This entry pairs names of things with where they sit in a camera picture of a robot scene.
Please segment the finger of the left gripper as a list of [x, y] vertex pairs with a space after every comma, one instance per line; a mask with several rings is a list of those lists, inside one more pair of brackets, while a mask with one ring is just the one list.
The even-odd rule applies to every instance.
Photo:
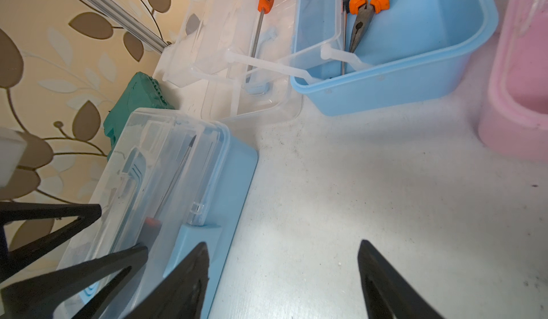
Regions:
[[[95, 204], [1, 203], [1, 281], [4, 282], [70, 240], [102, 216], [102, 207]], [[57, 219], [72, 218], [57, 230], [31, 237], [22, 243], [7, 238], [5, 226], [21, 221], [27, 224], [53, 224]]]
[[136, 245], [99, 259], [13, 283], [1, 290], [3, 318], [52, 318], [54, 311], [71, 296], [114, 275], [75, 318], [100, 318], [108, 305], [145, 266], [148, 249]]

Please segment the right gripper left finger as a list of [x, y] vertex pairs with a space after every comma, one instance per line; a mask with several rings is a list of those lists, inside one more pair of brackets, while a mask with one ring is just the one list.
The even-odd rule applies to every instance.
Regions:
[[126, 317], [200, 318], [209, 281], [209, 262], [207, 245], [201, 242]]

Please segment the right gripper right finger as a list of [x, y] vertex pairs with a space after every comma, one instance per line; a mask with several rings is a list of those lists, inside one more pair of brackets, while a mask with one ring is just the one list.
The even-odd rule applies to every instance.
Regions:
[[371, 242], [363, 240], [358, 268], [369, 318], [441, 318]]

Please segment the blue toolbox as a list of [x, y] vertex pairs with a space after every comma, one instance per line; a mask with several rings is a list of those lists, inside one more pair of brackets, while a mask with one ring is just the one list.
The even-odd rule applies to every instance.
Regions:
[[494, 0], [390, 0], [350, 53], [343, 0], [275, 0], [251, 58], [258, 1], [191, 0], [154, 73], [183, 109], [242, 127], [291, 120], [304, 98], [327, 116], [440, 98], [498, 23]]
[[258, 152], [225, 124], [170, 109], [135, 110], [91, 197], [101, 218], [70, 240], [60, 267], [146, 246], [146, 265], [103, 314], [122, 318], [205, 243], [207, 318], [257, 164]]

